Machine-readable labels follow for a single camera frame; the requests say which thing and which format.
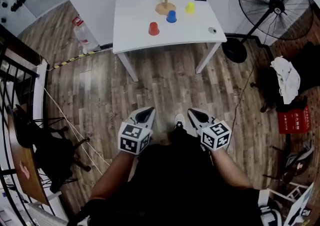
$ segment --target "blue cup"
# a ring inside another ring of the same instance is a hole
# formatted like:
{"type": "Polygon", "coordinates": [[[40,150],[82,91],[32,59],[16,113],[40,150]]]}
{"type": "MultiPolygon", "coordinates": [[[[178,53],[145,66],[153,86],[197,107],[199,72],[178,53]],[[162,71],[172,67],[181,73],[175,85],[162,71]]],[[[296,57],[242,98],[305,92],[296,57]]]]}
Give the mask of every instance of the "blue cup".
{"type": "Polygon", "coordinates": [[[176,21],[177,21],[176,12],[175,12],[175,11],[169,11],[166,20],[167,20],[169,23],[174,23],[174,22],[176,22],[176,21]]]}

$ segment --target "electric fan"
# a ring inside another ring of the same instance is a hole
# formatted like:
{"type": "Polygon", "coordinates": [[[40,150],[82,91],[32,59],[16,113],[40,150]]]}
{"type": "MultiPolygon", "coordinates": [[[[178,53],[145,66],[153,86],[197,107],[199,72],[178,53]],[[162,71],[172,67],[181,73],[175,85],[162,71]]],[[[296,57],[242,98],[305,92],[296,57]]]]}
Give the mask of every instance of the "electric fan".
{"type": "Polygon", "coordinates": [[[311,29],[314,16],[309,0],[239,0],[247,19],[254,25],[240,42],[228,38],[222,48],[233,62],[242,63],[247,58],[243,43],[256,30],[282,40],[295,40],[311,29]]]}

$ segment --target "table leg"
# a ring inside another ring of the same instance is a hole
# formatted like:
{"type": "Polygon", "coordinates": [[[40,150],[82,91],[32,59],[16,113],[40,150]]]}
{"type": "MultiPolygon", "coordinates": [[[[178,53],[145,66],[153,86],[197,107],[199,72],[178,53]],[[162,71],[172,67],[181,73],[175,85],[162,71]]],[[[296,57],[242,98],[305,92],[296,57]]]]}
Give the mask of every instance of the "table leg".
{"type": "Polygon", "coordinates": [[[118,53],[117,55],[118,55],[119,59],[121,60],[122,64],[124,65],[124,67],[126,68],[126,70],[128,71],[132,80],[134,82],[137,82],[138,81],[137,73],[134,70],[134,68],[132,67],[132,65],[128,59],[128,56],[125,53],[118,53]]]}
{"type": "Polygon", "coordinates": [[[211,47],[211,50],[208,49],[208,53],[205,54],[199,65],[196,67],[195,69],[195,73],[196,74],[200,74],[201,71],[204,69],[204,67],[206,66],[206,64],[209,62],[209,60],[211,59],[211,57],[214,55],[214,53],[217,51],[217,49],[219,48],[221,43],[215,43],[212,47],[211,47]]]}

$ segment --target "wooden table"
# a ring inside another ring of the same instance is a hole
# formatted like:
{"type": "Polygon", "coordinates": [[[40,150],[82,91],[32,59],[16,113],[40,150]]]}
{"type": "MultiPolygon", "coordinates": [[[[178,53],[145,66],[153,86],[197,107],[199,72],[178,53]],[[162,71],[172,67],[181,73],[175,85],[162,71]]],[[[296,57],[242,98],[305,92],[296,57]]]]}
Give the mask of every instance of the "wooden table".
{"type": "Polygon", "coordinates": [[[31,148],[24,148],[18,143],[17,136],[15,134],[14,119],[9,114],[8,130],[12,159],[22,191],[24,194],[34,198],[35,200],[49,205],[48,198],[43,189],[38,169],[36,167],[34,151],[31,148]],[[30,173],[29,179],[27,179],[26,175],[22,172],[20,162],[22,162],[23,166],[27,167],[30,173]]]}
{"type": "Polygon", "coordinates": [[[167,22],[167,17],[159,15],[156,5],[163,0],[116,0],[113,53],[117,54],[132,79],[137,82],[137,74],[125,52],[187,43],[214,43],[204,54],[195,72],[200,73],[226,36],[208,2],[195,0],[169,0],[176,6],[175,23],[167,22]],[[195,13],[188,14],[185,7],[195,3],[195,13]],[[149,24],[156,22],[159,34],[149,34],[149,24]]]}

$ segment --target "yellow and black tape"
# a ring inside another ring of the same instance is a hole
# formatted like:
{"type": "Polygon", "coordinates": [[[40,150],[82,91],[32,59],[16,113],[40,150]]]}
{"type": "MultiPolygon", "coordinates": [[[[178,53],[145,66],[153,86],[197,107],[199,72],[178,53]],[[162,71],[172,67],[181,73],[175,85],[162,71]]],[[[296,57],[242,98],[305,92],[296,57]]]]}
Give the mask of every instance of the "yellow and black tape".
{"type": "Polygon", "coordinates": [[[66,65],[66,64],[68,64],[68,63],[70,63],[70,62],[72,62],[72,61],[75,61],[75,60],[78,60],[78,59],[81,59],[81,58],[84,58],[84,57],[87,57],[87,56],[89,56],[89,55],[93,55],[93,54],[96,54],[96,53],[99,53],[99,52],[88,52],[87,54],[80,54],[80,55],[78,55],[78,56],[76,56],[76,57],[74,57],[74,58],[72,58],[72,59],[69,59],[69,60],[67,60],[67,61],[62,62],[62,63],[59,64],[59,65],[54,66],[54,67],[51,68],[49,71],[51,71],[51,70],[53,70],[53,69],[60,68],[60,67],[66,65]]]}

